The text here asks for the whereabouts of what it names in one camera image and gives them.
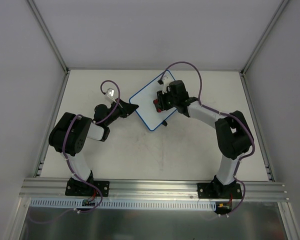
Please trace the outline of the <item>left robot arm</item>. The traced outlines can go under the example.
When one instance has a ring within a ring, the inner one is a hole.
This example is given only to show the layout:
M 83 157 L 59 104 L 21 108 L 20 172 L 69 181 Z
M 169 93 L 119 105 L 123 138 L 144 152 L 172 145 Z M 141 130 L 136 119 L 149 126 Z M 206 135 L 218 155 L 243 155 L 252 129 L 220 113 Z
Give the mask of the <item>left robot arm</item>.
M 109 125 L 118 118 L 127 118 L 139 108 L 139 105 L 123 100 L 113 102 L 110 107 L 99 104 L 94 108 L 93 118 L 65 112 L 51 131 L 48 143 L 63 155 L 71 172 L 71 179 L 78 181 L 77 189 L 83 195 L 94 191 L 92 170 L 88 167 L 81 151 L 86 139 L 100 142 L 107 140 Z

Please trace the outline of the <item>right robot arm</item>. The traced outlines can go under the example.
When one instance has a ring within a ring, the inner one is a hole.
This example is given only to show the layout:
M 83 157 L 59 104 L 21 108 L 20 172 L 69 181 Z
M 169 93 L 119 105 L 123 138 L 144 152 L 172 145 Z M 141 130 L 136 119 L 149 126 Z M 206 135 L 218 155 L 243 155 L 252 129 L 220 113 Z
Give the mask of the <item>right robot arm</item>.
M 216 132 L 217 145 L 222 153 L 221 163 L 214 176 L 214 193 L 225 198 L 232 191 L 236 174 L 242 159 L 255 152 L 255 141 L 242 112 L 218 111 L 203 105 L 197 97 L 190 97 L 182 80 L 159 80 L 162 86 L 153 104 L 158 113 L 172 108 L 188 117 L 199 120 Z

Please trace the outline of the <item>blue framed whiteboard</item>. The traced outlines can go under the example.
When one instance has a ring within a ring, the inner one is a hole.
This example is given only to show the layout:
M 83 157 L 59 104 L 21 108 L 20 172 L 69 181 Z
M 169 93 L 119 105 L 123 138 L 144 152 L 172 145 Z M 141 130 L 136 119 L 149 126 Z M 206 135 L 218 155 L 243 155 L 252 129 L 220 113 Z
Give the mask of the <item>blue framed whiteboard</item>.
M 162 112 L 157 112 L 156 110 L 153 101 L 157 98 L 157 92 L 163 88 L 163 86 L 158 83 L 161 76 L 162 73 L 133 94 L 129 99 L 130 104 L 139 106 L 136 113 L 148 130 L 152 132 L 177 111 L 175 107 Z

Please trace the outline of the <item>red bone-shaped eraser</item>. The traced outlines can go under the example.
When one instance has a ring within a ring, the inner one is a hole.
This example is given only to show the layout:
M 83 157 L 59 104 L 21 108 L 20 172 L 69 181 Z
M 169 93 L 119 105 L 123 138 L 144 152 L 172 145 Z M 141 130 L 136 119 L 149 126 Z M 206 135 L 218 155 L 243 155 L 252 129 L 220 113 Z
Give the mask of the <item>red bone-shaped eraser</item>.
M 162 112 L 162 108 L 161 108 L 160 101 L 159 101 L 158 98 L 153 101 L 153 104 L 155 106 L 156 112 L 157 113 L 161 113 Z

